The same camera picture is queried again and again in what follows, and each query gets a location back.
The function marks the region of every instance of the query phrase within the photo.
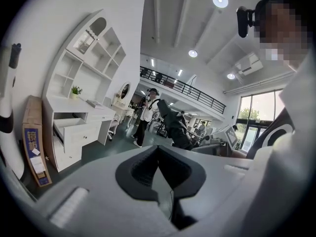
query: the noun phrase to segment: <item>small green plant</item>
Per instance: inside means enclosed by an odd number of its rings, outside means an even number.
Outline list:
[[[78,86],[73,86],[71,91],[73,94],[80,95],[82,92],[82,89],[80,89]]]

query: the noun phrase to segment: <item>window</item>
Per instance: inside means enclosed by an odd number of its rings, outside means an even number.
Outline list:
[[[251,103],[251,96],[241,98],[240,110],[239,110],[239,115],[238,115],[239,119],[248,119],[250,103]]]
[[[250,127],[248,129],[245,142],[243,143],[243,146],[241,148],[242,150],[244,150],[246,152],[249,151],[253,142],[255,141],[257,129],[258,128],[256,128],[256,127]]]
[[[274,92],[252,96],[250,119],[274,120]]]
[[[265,131],[265,130],[267,130],[267,129],[266,129],[266,128],[261,128],[261,129],[260,129],[260,132],[259,132],[259,137],[261,136],[261,134],[263,134],[263,133],[264,133],[264,131]]]
[[[246,124],[236,124],[238,130],[235,132],[238,140],[242,141],[243,136],[246,132],[247,129],[247,125]]]
[[[278,117],[284,108],[279,97],[281,92],[282,90],[274,90],[241,98],[236,121],[236,136],[241,141],[239,148],[248,152],[255,140]]]
[[[282,102],[282,100],[279,97],[279,94],[282,92],[282,90],[276,91],[276,117],[278,117],[278,115],[280,114],[280,112],[283,110],[284,108],[284,104]]]

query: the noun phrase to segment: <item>floor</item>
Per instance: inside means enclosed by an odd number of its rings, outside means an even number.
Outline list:
[[[52,179],[51,185],[45,187],[38,187],[35,183],[33,185],[29,185],[27,188],[32,193],[35,198],[39,198],[43,195],[47,190],[49,190],[53,185],[57,184],[59,181],[79,169],[81,166],[99,158],[116,155],[119,153],[123,153],[128,150],[132,150],[137,148],[133,141],[134,139],[130,136],[136,132],[137,127],[134,126],[135,120],[132,121],[131,126],[129,128],[126,127],[127,122],[123,122],[120,124],[116,130],[116,134],[113,137],[112,141],[107,140],[105,146],[99,143],[98,141],[92,142],[82,148],[82,156],[81,161],[71,165],[70,167],[64,169],[61,172],[57,172],[57,170],[52,166],[50,161],[47,161],[47,168]],[[149,145],[171,145],[172,140],[169,138],[164,138],[155,133],[150,133],[146,131],[143,146]]]

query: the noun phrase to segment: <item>white desk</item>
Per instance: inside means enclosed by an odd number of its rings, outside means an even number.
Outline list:
[[[95,109],[82,99],[48,96],[43,100],[44,150],[57,171],[81,159],[82,146],[98,140],[105,145],[115,111]]]
[[[119,116],[119,123],[121,123],[124,119],[125,116],[130,116],[129,121],[128,121],[128,125],[130,121],[133,118],[133,114],[134,114],[134,109],[129,108],[127,105],[121,104],[121,103],[116,103],[112,105],[112,110],[116,111],[117,115]]]

